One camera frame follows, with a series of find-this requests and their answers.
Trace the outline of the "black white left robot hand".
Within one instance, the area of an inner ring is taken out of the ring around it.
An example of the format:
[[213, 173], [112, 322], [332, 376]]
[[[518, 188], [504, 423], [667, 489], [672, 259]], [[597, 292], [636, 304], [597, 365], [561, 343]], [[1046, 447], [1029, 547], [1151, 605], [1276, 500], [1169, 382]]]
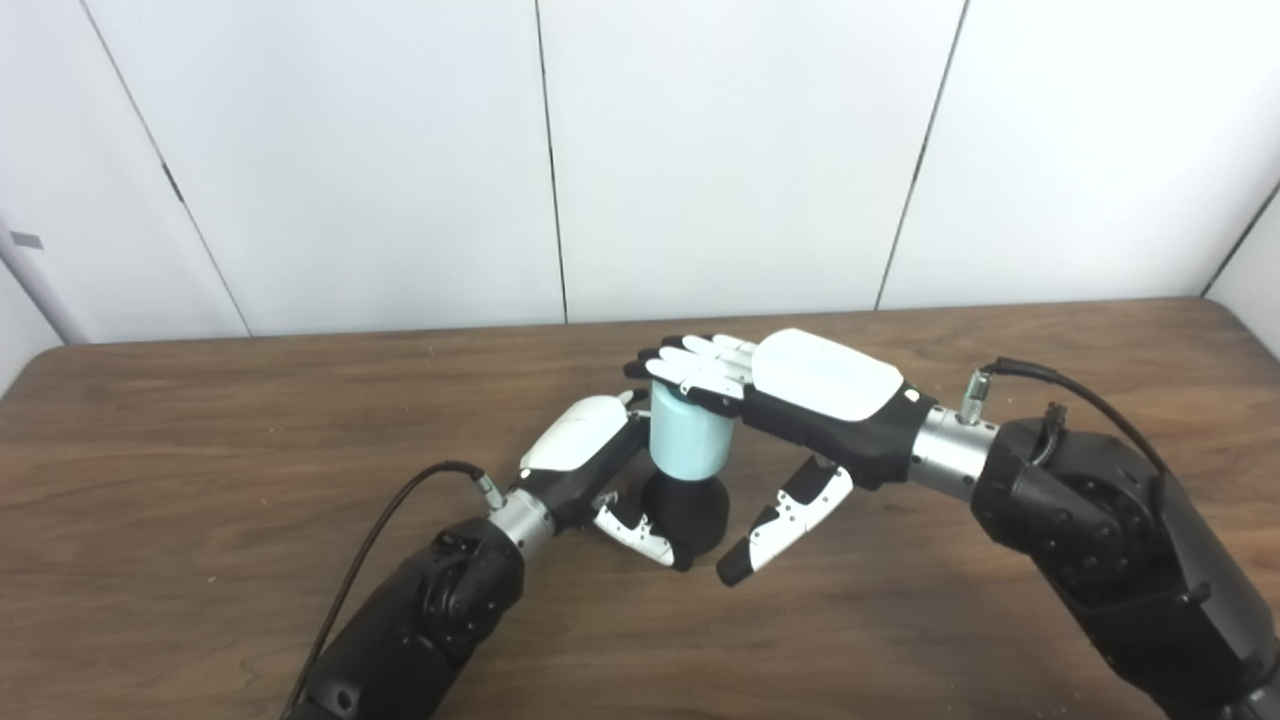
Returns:
[[552, 536], [593, 525], [663, 568], [687, 571], [691, 553], [639, 501], [608, 488], [648, 450], [650, 413], [639, 406], [648, 396], [628, 389], [572, 404], [522, 456], [512, 489]]

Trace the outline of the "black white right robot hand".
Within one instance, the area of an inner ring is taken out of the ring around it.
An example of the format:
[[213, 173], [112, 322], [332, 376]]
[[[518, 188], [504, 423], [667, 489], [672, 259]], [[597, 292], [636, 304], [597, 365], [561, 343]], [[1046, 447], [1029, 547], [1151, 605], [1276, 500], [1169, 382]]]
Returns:
[[797, 328], [756, 342], [669, 336], [639, 351], [623, 373], [810, 452], [718, 560], [727, 587], [813, 532], [856, 488], [905, 482], [916, 437], [937, 409], [896, 366]]

